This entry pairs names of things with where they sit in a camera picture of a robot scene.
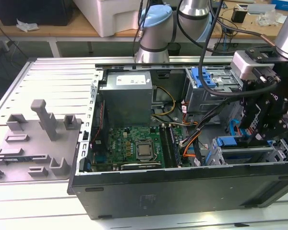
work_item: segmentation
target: motherboard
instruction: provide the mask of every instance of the motherboard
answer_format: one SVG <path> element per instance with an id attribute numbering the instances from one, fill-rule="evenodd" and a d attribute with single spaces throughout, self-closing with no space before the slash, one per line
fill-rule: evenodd
<path id="1" fill-rule="evenodd" d="M 106 154 L 93 157 L 93 166 L 97 171 L 131 170 L 147 167 L 166 168 L 163 146 L 166 145 L 160 136 L 159 126 L 115 127 L 109 129 L 108 150 Z M 174 144 L 182 140 L 179 126 L 171 127 Z"/>

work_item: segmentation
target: green circuit board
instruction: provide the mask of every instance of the green circuit board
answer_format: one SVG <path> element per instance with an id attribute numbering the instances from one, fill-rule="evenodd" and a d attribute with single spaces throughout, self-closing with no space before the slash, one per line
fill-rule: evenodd
<path id="1" fill-rule="evenodd" d="M 181 128 L 178 126 L 174 127 L 173 133 L 178 143 L 182 139 Z M 162 168 L 165 168 L 159 127 L 157 126 L 111 128 L 108 139 L 108 155 L 105 163 L 140 162 L 136 154 L 138 143 L 152 143 L 154 155 L 147 163 L 161 163 Z"/>

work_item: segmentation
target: blue drive bracket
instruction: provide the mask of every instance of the blue drive bracket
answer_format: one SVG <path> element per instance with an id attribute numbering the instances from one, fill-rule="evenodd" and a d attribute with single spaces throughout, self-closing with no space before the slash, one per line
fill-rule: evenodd
<path id="1" fill-rule="evenodd" d="M 219 137 L 216 139 L 217 145 L 220 146 L 235 146 L 237 142 L 234 137 Z"/>
<path id="2" fill-rule="evenodd" d="M 192 68 L 191 69 L 191 73 L 192 73 L 192 77 L 196 82 L 196 86 L 198 88 L 203 88 L 203 85 L 200 81 L 200 78 L 198 76 L 198 68 Z M 216 84 L 211 80 L 211 74 L 209 74 L 205 68 L 203 68 L 203 78 L 206 82 L 206 84 L 210 87 L 210 88 L 215 88 Z"/>

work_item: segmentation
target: white box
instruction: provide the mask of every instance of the white box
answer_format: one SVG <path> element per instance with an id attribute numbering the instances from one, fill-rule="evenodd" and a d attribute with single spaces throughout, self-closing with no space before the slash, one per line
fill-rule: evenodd
<path id="1" fill-rule="evenodd" d="M 141 0 L 73 0 L 99 36 L 137 29 Z"/>

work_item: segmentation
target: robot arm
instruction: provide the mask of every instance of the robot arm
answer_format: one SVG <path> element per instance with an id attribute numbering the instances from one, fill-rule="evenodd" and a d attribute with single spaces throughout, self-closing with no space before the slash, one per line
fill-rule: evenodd
<path id="1" fill-rule="evenodd" d="M 169 42 L 187 38 L 177 26 L 177 12 L 181 26 L 194 39 L 209 30 L 211 15 L 208 0 L 183 0 L 178 11 L 170 6 L 151 6 L 142 25 L 140 48 L 136 54 L 137 63 L 169 62 L 167 46 Z"/>
<path id="2" fill-rule="evenodd" d="M 278 79 L 274 91 L 240 101 L 240 127 L 253 130 L 249 141 L 288 136 L 288 17 L 276 37 L 275 47 L 237 51 L 231 67 L 244 80 L 243 91 L 263 87 L 269 78 Z"/>

